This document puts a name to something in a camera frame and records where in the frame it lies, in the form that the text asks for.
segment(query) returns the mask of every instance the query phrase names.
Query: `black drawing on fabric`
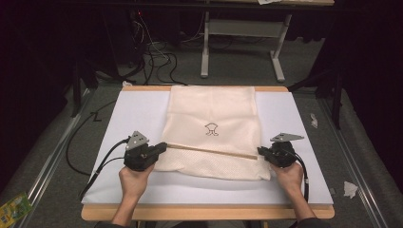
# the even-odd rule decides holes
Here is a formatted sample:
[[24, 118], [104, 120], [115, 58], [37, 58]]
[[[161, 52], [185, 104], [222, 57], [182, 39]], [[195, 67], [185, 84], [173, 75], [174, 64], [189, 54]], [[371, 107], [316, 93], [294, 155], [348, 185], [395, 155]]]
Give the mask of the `black drawing on fabric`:
[[210, 136], [210, 135], [214, 135], [214, 136], [218, 136], [219, 134], [216, 133], [216, 128], [218, 127], [218, 125], [216, 125], [215, 123], [209, 123], [208, 125], [205, 125], [205, 127], [207, 127], [208, 132], [205, 133], [206, 135]]

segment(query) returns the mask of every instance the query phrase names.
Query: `white board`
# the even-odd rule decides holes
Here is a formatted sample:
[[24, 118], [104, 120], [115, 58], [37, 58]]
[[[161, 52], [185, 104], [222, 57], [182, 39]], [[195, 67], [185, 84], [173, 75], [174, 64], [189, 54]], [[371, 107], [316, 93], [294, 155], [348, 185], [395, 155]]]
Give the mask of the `white board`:
[[[131, 136], [135, 130], [144, 134], [150, 140], [150, 145], [160, 143], [168, 100], [169, 91], [122, 91], [101, 144], [94, 170], [114, 144]], [[262, 129], [262, 146], [270, 147], [270, 139], [278, 133], [303, 136], [305, 139], [292, 141], [292, 144], [307, 167], [310, 183], [309, 202], [333, 204], [292, 93], [257, 92], [256, 102]], [[116, 148], [109, 158], [123, 157], [124, 154], [125, 144]], [[118, 173], [124, 167], [123, 163], [123, 160], [109, 163], [88, 190], [82, 203], [119, 203], [122, 190]], [[271, 180], [238, 181], [154, 171], [139, 203], [276, 205], [288, 204], [289, 200], [278, 186], [274, 172]]]

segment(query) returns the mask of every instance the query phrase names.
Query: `white table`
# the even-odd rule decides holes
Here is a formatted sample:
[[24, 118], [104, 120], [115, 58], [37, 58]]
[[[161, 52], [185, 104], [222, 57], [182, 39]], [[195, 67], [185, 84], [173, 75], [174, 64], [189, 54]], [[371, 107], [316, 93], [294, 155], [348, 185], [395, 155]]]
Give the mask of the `white table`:
[[[94, 167], [107, 151], [126, 139], [134, 130], [142, 132], [153, 145], [160, 142], [169, 100], [169, 86], [124, 87], [115, 105]], [[304, 160], [310, 178], [310, 199], [319, 218], [335, 214], [333, 201], [320, 171], [313, 148], [291, 93], [285, 87], [256, 87], [256, 102], [262, 126], [262, 145], [270, 147], [270, 138], [280, 132], [304, 136], [293, 147]], [[110, 159], [122, 157], [121, 145]], [[108, 164], [83, 198], [82, 217], [86, 220], [110, 220], [121, 201], [118, 172], [123, 160]], [[260, 181], [216, 180], [186, 176], [177, 172], [152, 172], [133, 219], [291, 219], [294, 211], [272, 179]]]

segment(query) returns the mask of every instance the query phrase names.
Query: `white paper scrap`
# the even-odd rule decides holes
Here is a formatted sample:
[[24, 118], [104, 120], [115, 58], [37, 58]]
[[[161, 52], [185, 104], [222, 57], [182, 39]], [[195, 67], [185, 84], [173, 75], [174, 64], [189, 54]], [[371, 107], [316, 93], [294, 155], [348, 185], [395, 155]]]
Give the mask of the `white paper scrap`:
[[126, 87], [126, 86], [133, 86], [133, 84], [131, 84], [131, 83], [127, 82], [127, 81], [123, 81], [123, 82], [122, 82], [122, 86], [123, 86], [123, 87]]
[[314, 128], [317, 128], [317, 117], [315, 116], [314, 113], [311, 113], [311, 118], [312, 118], [311, 125], [312, 125]]
[[269, 4], [273, 2], [281, 2], [281, 0], [258, 0], [259, 4], [264, 5], [264, 4]]
[[358, 187], [350, 182], [344, 181], [344, 197], [350, 197], [352, 199], [355, 197], [355, 192]]

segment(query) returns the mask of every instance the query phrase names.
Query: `wooden rod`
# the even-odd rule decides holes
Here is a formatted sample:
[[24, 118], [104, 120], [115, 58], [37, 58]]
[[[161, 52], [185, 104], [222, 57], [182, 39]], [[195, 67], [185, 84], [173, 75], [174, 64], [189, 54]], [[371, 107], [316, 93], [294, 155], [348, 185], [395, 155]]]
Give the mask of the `wooden rod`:
[[201, 149], [201, 148], [195, 148], [195, 147], [172, 144], [172, 143], [169, 143], [167, 145], [167, 147], [173, 148], [173, 149], [194, 150], [194, 151], [206, 152], [206, 153], [211, 153], [211, 154], [219, 154], [219, 155], [237, 157], [237, 158], [248, 159], [248, 160], [257, 160], [258, 159], [258, 156], [255, 156], [255, 155], [245, 155], [245, 154], [237, 154], [237, 153], [224, 152], [224, 151], [218, 151], [218, 150]]

